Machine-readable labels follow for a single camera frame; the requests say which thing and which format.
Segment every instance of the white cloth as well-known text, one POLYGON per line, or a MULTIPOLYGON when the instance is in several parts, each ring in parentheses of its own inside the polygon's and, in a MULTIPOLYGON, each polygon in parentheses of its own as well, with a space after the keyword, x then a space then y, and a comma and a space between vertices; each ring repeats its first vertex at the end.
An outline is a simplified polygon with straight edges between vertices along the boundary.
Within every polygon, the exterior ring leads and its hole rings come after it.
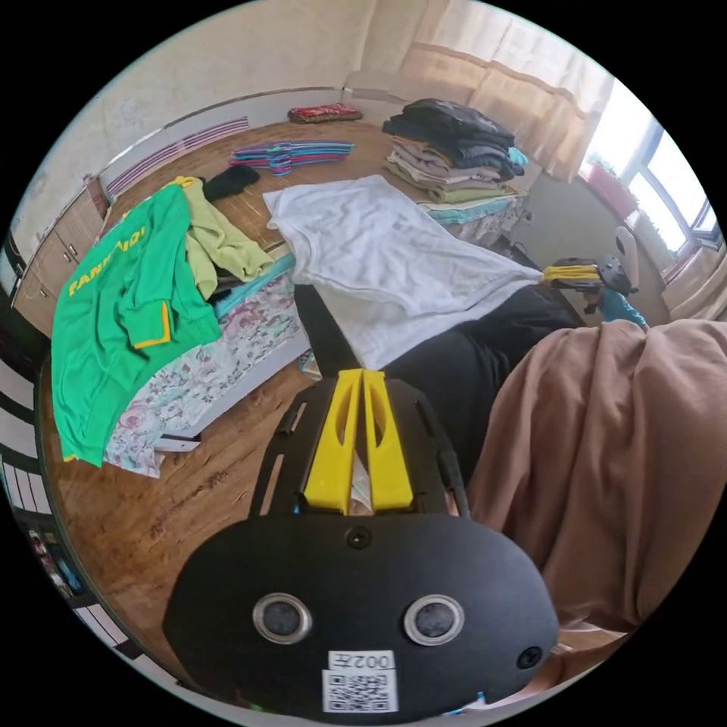
POLYGON ((541 274, 457 240, 380 175, 263 195, 268 227, 295 253, 362 367, 380 369, 476 320, 541 274))

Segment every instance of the green shirt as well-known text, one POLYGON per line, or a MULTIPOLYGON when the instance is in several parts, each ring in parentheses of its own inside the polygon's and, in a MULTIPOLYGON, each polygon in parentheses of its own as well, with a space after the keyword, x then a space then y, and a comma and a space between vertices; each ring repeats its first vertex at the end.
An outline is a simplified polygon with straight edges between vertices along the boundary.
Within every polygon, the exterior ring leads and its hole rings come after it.
POLYGON ((101 466, 137 391, 220 326, 186 261, 189 205, 178 185, 133 208, 83 258, 58 297, 53 409, 64 459, 101 466))

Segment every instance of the dark clothing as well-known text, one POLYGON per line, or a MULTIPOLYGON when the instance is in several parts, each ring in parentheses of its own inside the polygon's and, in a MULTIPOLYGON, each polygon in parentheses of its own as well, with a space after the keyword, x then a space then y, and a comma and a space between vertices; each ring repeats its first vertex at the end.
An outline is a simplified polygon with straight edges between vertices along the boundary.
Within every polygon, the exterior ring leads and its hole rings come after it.
POLYGON ((502 157, 501 148, 484 142, 440 134, 423 124, 407 121, 401 115, 392 116, 381 128, 390 136, 403 136, 417 142, 426 142, 443 154, 451 162, 453 169, 492 167, 500 172, 502 182, 508 182, 513 177, 524 174, 520 165, 513 164, 509 157, 502 157))
MULTIPOLYGON (((295 303, 323 376, 358 368, 339 327, 311 285, 297 285, 295 303)), ((420 343, 384 368, 421 391, 437 413, 468 482, 504 380, 549 333, 573 328, 571 315, 539 285, 520 289, 480 320, 461 323, 420 343)))
POLYGON ((401 115, 443 136, 473 139, 505 150, 515 146, 514 135, 504 126, 487 118, 475 108, 455 104, 453 101, 421 98, 404 106, 401 115))
POLYGON ((202 194, 210 203, 225 197, 239 195, 245 187, 255 184, 259 179, 260 175, 252 167, 245 164, 228 167, 223 172, 213 176, 212 179, 199 177, 200 182, 202 182, 202 194))

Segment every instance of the qr code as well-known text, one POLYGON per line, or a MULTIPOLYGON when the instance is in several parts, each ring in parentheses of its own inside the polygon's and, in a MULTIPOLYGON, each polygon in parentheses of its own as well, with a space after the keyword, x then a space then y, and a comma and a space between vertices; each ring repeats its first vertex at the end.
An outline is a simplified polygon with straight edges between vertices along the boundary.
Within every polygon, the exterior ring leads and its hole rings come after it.
POLYGON ((326 712, 396 712, 396 672, 340 674, 324 672, 326 712))

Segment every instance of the sheer curtain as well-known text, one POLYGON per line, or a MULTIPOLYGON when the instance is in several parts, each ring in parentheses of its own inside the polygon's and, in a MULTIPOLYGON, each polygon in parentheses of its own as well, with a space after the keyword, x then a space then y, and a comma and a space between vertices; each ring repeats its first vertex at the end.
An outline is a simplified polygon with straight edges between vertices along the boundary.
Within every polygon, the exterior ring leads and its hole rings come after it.
POLYGON ((672 320, 718 320, 727 310, 727 248, 700 248, 661 294, 672 320))
POLYGON ((474 0, 428 0, 389 92, 477 108, 570 181, 612 88, 603 67, 527 20, 474 0))

